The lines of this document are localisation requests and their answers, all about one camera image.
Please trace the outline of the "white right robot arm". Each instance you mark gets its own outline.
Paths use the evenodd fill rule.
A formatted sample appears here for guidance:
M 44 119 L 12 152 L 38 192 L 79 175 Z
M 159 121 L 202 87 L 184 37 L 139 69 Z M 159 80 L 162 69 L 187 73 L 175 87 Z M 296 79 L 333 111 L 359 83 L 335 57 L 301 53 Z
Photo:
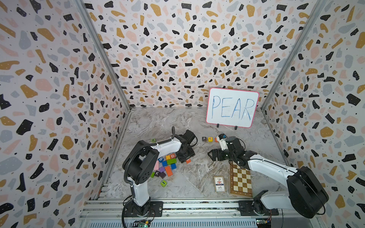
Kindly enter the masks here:
M 280 192 L 261 191 L 253 198 L 251 210 L 257 215 L 264 215 L 270 210 L 295 210 L 301 216 L 311 219 L 321 215 L 329 196 L 313 171 L 302 166 L 294 168 L 279 164 L 246 150 L 237 137 L 219 135 L 219 149 L 208 152 L 212 161 L 228 160 L 239 168 L 261 173 L 284 186 Z

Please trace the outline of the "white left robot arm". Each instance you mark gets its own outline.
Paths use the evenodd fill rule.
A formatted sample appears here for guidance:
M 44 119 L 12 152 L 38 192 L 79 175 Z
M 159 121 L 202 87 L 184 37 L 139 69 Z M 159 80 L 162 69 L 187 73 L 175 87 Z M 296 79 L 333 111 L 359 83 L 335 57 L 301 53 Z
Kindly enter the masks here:
M 177 135 L 172 127 L 172 136 L 160 142 L 148 143 L 140 140 L 132 149 L 123 163 L 124 182 L 129 185 L 132 200 L 125 206 L 128 212 L 136 216 L 144 216 L 152 209 L 151 197 L 148 193 L 148 179 L 154 171 L 159 158 L 171 153 L 184 163 L 195 156 L 192 142 L 197 142 L 195 134 L 186 130 L 183 135 Z

